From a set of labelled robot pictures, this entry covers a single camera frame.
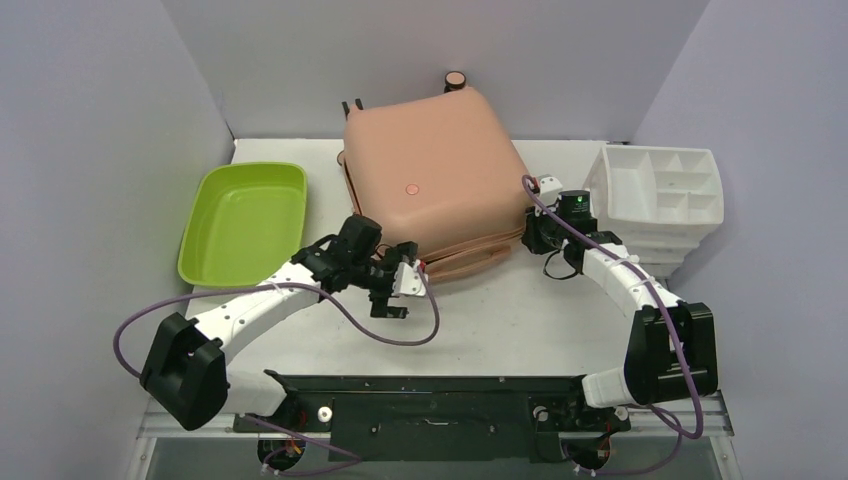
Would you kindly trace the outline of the green plastic tray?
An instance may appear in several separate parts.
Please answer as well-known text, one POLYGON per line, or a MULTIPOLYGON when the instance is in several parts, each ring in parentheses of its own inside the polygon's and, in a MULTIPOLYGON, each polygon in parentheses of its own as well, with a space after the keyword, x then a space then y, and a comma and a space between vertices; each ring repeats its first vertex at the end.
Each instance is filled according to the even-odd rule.
POLYGON ((301 246, 308 180, 296 164, 237 163, 201 181, 184 229, 177 272, 206 288, 270 277, 301 246))

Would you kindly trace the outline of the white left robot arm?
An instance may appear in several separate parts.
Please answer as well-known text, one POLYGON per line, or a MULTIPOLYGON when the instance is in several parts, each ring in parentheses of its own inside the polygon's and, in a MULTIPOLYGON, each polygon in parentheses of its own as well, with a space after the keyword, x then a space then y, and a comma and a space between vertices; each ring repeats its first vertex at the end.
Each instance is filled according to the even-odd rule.
POLYGON ((220 413, 256 414, 272 429, 291 427, 298 402, 269 373, 237 372, 229 364, 284 319, 319 304, 335 304, 349 287, 367 292, 374 318, 407 316, 389 301, 422 297, 427 277, 412 241, 387 245, 368 217, 349 216, 336 234, 298 250, 254 287, 227 291, 229 301, 192 318, 163 319, 139 383, 186 430, 220 413))

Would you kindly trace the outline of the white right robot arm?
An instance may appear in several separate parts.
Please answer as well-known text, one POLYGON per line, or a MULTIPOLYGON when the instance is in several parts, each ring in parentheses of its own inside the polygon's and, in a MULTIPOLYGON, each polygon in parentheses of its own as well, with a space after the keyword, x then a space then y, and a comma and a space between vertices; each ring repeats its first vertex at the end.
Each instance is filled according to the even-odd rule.
POLYGON ((702 430, 702 398, 718 389, 714 315, 703 303, 667 290, 611 231, 601 231, 585 190, 555 193, 550 203, 534 178, 522 180, 532 201, 522 236, 536 255, 558 255, 599 286, 629 321, 622 364, 582 379, 582 389, 564 400, 566 418, 578 427, 598 420, 604 408, 647 407, 690 399, 702 430))

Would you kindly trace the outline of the pink hard-shell suitcase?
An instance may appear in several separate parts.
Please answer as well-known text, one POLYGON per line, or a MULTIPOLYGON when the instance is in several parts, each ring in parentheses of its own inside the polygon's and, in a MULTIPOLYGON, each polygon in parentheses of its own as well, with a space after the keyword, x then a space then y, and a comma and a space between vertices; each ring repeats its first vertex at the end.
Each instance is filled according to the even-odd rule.
POLYGON ((413 241, 434 283, 506 260, 525 229, 525 162, 487 99, 461 71, 443 93, 366 108, 344 103, 337 157, 353 209, 389 245, 413 241))

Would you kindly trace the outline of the white plastic drawer organizer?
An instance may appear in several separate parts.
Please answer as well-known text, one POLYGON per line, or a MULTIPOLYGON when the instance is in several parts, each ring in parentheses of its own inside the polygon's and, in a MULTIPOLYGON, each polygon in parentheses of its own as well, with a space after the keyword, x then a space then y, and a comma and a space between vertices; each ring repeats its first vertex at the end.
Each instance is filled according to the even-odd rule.
POLYGON ((650 275, 668 279, 724 222, 708 149, 606 145, 584 182, 599 229, 614 232, 650 275))

